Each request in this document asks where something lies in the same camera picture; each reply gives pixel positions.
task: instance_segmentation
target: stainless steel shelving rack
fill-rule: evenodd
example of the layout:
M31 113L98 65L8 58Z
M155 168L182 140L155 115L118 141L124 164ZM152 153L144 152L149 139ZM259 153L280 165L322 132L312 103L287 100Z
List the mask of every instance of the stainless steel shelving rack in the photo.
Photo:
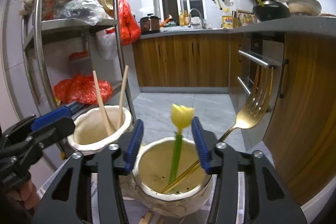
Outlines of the stainless steel shelving rack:
M114 7L118 7L118 0L114 1ZM30 68L28 63L27 52L34 48L35 55L38 63L38 70L42 80L43 89L46 94L48 104L51 110L57 108L57 104L54 99L53 89L49 81L47 67L44 59L43 45L50 42L56 42L64 39L82 37L83 44L87 41L87 36L94 34L100 30L104 30L110 27L115 27L115 34L117 38L118 57L121 69L121 75L123 77L125 70L125 60L121 45L120 27L118 12L115 13L114 19L104 19L95 26L91 26L75 19L58 19L41 21L42 15L42 0L35 0L35 6L33 9L33 26L28 30L28 16L22 18L22 49L24 53L24 63L26 69L26 75L33 95L36 106L39 105L38 97L34 89L34 84L30 74ZM122 81L116 81L111 83L114 89L114 95L120 92ZM136 121L136 115L133 107L132 97L128 82L126 84L126 98L129 106L129 110L133 117L133 122Z

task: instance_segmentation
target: wooden chopstick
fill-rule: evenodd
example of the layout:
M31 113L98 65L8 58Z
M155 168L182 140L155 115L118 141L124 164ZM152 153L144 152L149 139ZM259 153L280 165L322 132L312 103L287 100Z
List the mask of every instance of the wooden chopstick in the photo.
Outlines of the wooden chopstick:
M142 224L142 222L143 222L144 219L145 219L144 217L141 217L140 221L139 221L139 224Z
M121 85L117 129L119 129L123 123L123 102L124 102L124 93L126 89L128 68L129 67L126 65L125 71L124 71L123 83Z
M96 74L95 70L93 71L93 80L94 80L94 87L96 88L97 100L98 100L98 104L99 104L100 114L103 118L103 122L104 122L104 125L105 125L107 135L111 136L113 132L112 132L112 128L111 128L110 123L109 123L109 119L107 117L107 113L106 113L106 109L104 107L103 99L101 98L100 88L99 88L99 84L98 84L98 78L97 78L97 74Z
M151 215L152 215L152 213L151 213L151 212L148 212L148 213L145 215L145 218L144 218L144 220L142 221L141 224L148 224L149 220L151 219Z

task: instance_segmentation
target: sink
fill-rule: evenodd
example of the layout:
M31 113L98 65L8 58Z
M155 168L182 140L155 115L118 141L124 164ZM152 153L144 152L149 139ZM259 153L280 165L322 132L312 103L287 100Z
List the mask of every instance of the sink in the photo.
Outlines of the sink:
M190 31L190 30L203 30L201 25L194 25L190 28L188 26L174 26L174 27L165 27L161 28L161 32L176 32L176 31Z

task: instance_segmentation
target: faucet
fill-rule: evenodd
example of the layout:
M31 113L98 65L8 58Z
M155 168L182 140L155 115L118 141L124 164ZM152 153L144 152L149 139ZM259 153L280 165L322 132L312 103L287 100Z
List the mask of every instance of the faucet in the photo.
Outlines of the faucet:
M198 14L199 14L199 18L201 19L201 23L202 23L202 29L206 29L205 24L204 24L204 20L203 20L202 15L201 15L201 12L199 10L197 10L196 8L192 8L189 11L189 25L188 25L188 27L189 28L191 27L191 11L193 11L193 10L197 11Z

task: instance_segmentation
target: white ceramic pot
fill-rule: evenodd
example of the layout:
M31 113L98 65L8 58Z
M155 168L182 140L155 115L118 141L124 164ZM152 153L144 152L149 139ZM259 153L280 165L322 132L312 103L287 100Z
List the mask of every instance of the white ceramic pot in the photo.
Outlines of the white ceramic pot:
M160 194L168 185L174 140L173 137L164 138L141 147L133 173L119 176L119 181L123 196L137 199L164 216L180 218L205 204L211 195L213 179L199 168L170 193ZM177 175L197 159L194 142L183 139Z
M322 7L317 0L286 0L292 16L318 16Z
M105 106L106 113L113 126L117 127L119 106ZM123 108L124 123L111 136L107 132L102 120L99 108L93 108L80 115L75 120L75 131L68 136L68 142L72 148L84 155L100 152L110 143L118 141L119 137L133 129L132 115L127 108Z

